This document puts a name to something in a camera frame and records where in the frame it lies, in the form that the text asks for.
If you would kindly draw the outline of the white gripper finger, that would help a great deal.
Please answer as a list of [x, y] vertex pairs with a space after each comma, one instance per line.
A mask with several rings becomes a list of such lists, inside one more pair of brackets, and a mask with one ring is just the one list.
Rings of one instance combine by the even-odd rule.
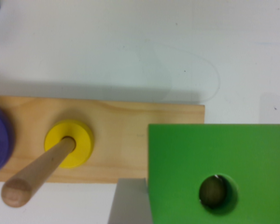
[[153, 224], [144, 178], [119, 179], [108, 224]]

